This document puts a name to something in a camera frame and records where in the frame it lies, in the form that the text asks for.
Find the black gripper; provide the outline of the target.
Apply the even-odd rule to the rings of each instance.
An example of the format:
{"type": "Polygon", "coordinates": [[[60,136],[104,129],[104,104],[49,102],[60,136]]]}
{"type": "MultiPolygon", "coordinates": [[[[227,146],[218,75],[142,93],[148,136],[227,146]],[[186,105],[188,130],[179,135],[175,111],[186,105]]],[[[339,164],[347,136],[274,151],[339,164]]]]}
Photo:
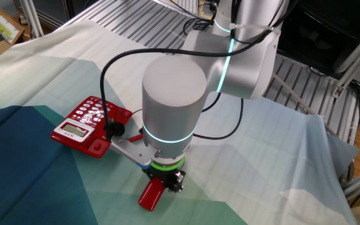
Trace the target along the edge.
{"type": "Polygon", "coordinates": [[[160,179],[172,192],[180,193],[184,188],[183,180],[186,173],[183,170],[173,169],[170,171],[162,171],[151,166],[148,169],[143,169],[142,171],[149,179],[160,179]]]}

